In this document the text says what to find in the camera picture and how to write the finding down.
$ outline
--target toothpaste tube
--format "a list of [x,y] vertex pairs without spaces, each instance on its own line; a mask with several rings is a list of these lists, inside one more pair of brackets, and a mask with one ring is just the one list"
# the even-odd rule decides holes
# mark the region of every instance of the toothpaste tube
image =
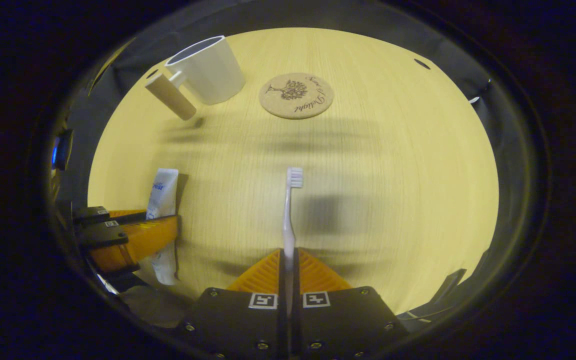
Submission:
[[[160,168],[152,183],[146,219],[156,219],[174,215],[177,211],[177,179],[179,170],[173,168]],[[157,251],[151,258],[150,263],[155,271],[158,282],[163,285],[175,284],[175,272],[177,261],[175,259],[175,242],[167,244]]]

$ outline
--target wooden table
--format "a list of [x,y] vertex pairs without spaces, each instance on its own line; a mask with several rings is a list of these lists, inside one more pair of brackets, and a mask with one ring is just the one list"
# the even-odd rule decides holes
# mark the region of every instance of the wooden table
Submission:
[[[181,121],[132,87],[94,155],[88,204],[145,208],[157,168],[187,174],[177,249],[181,281],[197,298],[230,285],[281,248],[286,168],[304,169],[292,193],[297,246],[354,287],[375,287],[395,313],[432,298],[445,277],[477,265],[494,232],[498,177],[486,132],[464,95],[432,61],[366,36],[281,28],[227,38],[246,85]],[[416,62],[427,64],[427,69]],[[284,73],[329,82],[322,114],[286,120],[259,104]],[[152,267],[137,275],[156,286]]]

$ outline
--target toothbrush handle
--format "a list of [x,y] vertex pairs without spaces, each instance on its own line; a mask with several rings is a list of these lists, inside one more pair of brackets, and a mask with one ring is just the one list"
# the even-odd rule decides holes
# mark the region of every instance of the toothbrush handle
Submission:
[[286,201],[283,208],[283,253],[286,259],[286,271],[293,271],[295,262],[295,233],[290,221],[291,189],[286,188]]

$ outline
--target tree engraving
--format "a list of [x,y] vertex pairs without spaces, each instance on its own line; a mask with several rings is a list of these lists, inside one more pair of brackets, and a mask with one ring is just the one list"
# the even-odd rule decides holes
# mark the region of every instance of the tree engraving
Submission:
[[274,88],[273,85],[270,84],[265,92],[268,93],[269,91],[281,91],[281,98],[283,100],[301,99],[308,92],[303,82],[293,80],[288,80],[283,88]]

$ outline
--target toothbrush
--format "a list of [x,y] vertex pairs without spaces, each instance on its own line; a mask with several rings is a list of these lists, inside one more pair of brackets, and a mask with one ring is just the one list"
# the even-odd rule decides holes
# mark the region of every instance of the toothbrush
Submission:
[[283,255],[286,260],[285,287],[286,287],[286,312],[290,317],[293,304],[293,269],[295,267],[295,233],[290,221],[291,191],[293,188],[304,187],[304,169],[289,167],[286,171],[286,200],[283,207]]

